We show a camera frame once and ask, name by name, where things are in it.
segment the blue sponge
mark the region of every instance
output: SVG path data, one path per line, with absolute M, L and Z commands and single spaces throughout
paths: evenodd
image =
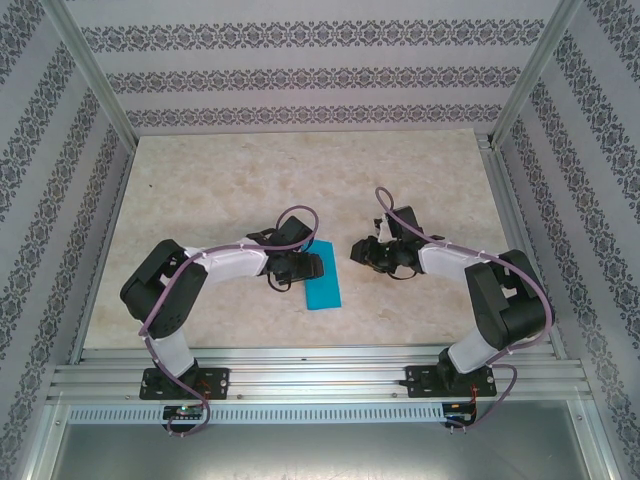
M 320 255 L 324 266 L 324 275 L 304 282 L 307 293 L 307 308 L 309 310 L 322 310 L 323 308 L 341 307 L 342 300 L 340 299 L 338 270 L 336 269 L 333 245 L 331 242 L 314 240 L 308 251 L 309 253 Z

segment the damask pattern wall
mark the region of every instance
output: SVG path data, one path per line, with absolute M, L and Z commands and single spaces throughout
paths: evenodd
M 639 39 L 638 0 L 585 1 L 501 146 L 622 478 L 640 478 Z
M 69 359 L 130 156 L 36 0 L 0 0 L 0 479 Z
M 488 133 L 556 4 L 67 2 L 141 135 Z

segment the metal panel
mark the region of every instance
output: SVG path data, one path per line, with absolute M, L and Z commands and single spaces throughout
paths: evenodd
M 467 435 L 433 423 L 216 425 L 184 440 L 152 425 L 67 431 L 61 480 L 588 478 L 566 406 L 553 402 L 506 404 Z
M 49 480 L 58 458 L 70 407 L 46 405 L 27 462 L 21 474 L 22 480 Z
M 620 480 L 595 401 L 570 401 L 567 406 L 590 477 Z

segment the black mounting plate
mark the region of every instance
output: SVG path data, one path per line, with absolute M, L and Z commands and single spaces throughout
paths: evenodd
M 451 389 L 444 386 L 436 365 L 409 365 L 404 373 L 406 380 L 400 385 L 407 387 L 409 398 L 470 397 L 474 385 L 478 397 L 495 397 L 498 393 L 493 371 L 489 367 L 461 375 L 464 379 Z
M 228 368 L 198 368 L 192 387 L 209 400 L 226 400 L 229 389 Z M 192 400 L 193 395 L 178 387 L 158 368 L 147 368 L 140 384 L 140 400 Z

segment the beige work surface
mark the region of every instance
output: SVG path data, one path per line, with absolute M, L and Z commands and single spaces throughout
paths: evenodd
M 506 241 L 471 130 L 143 137 L 102 276 L 85 348 L 142 348 L 120 288 L 161 240 L 211 247 L 272 227 L 294 204 L 317 210 L 333 243 L 342 308 L 308 311 L 304 285 L 266 277 L 200 292 L 185 324 L 194 347 L 450 343 L 474 324 L 465 285 L 394 281 L 349 260 L 374 234 L 386 186 L 429 234 L 503 252 Z M 307 213 L 300 219 L 310 224 Z M 407 272 L 398 270 L 398 275 Z

